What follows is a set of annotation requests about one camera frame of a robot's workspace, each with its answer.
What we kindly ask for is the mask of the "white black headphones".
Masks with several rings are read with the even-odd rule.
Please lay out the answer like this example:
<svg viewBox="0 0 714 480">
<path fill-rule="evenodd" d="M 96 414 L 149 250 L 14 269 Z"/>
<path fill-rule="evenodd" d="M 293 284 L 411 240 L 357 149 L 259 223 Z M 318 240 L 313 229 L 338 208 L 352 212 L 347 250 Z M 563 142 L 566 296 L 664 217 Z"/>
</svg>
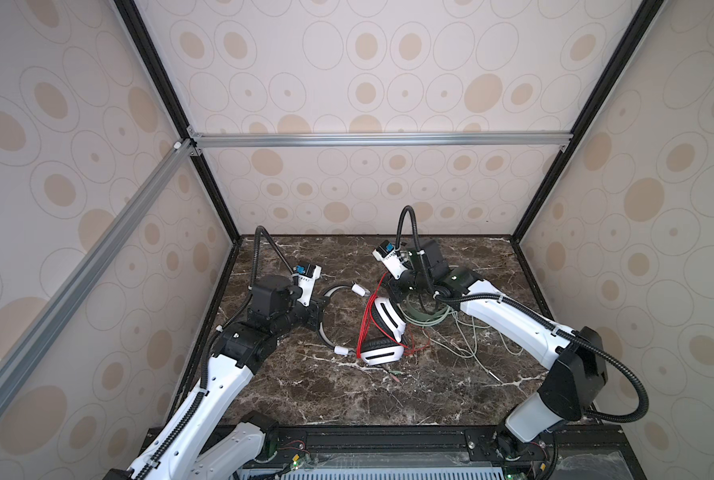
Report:
<svg viewBox="0 0 714 480">
<path fill-rule="evenodd" d="M 368 298 L 355 348 L 332 342 L 325 333 L 324 324 L 320 323 L 317 333 L 334 353 L 353 355 L 368 366 L 384 366 L 405 356 L 408 350 L 404 339 L 407 324 L 392 301 L 381 296 L 379 291 L 380 288 L 377 288 Z"/>
</svg>

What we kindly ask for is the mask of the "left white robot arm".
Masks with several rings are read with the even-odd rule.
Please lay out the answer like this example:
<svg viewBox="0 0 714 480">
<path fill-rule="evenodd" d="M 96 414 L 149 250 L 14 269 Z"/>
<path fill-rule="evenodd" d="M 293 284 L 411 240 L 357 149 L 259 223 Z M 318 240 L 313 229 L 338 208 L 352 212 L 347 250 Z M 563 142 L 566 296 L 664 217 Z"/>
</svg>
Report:
<svg viewBox="0 0 714 480">
<path fill-rule="evenodd" d="M 245 313 L 222 326 L 207 352 L 198 383 L 161 433 L 126 469 L 109 479 L 230 479 L 260 457 L 276 428 L 274 420 L 252 414 L 213 447 L 206 444 L 239 393 L 292 330 L 317 327 L 327 306 L 314 293 L 321 269 L 292 277 L 257 280 Z"/>
</svg>

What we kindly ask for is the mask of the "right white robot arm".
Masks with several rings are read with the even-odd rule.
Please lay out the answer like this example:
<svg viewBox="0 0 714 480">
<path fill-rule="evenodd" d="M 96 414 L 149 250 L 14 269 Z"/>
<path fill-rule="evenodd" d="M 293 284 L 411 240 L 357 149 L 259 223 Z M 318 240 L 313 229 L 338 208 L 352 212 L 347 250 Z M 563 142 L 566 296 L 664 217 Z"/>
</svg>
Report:
<svg viewBox="0 0 714 480">
<path fill-rule="evenodd" d="M 416 250 L 400 250 L 384 241 L 373 255 L 391 276 L 389 291 L 395 303 L 412 291 L 427 291 L 439 303 L 496 329 L 546 369 L 538 390 L 500 422 L 495 438 L 502 449 L 515 450 L 563 422 L 588 417 L 633 423 L 648 413 L 650 399 L 643 382 L 604 350 L 594 329 L 575 330 L 557 323 L 505 295 L 474 270 L 450 267 L 434 240 Z M 607 384 L 609 367 L 618 370 L 635 390 L 638 404 L 630 413 L 609 414 L 592 408 Z"/>
</svg>

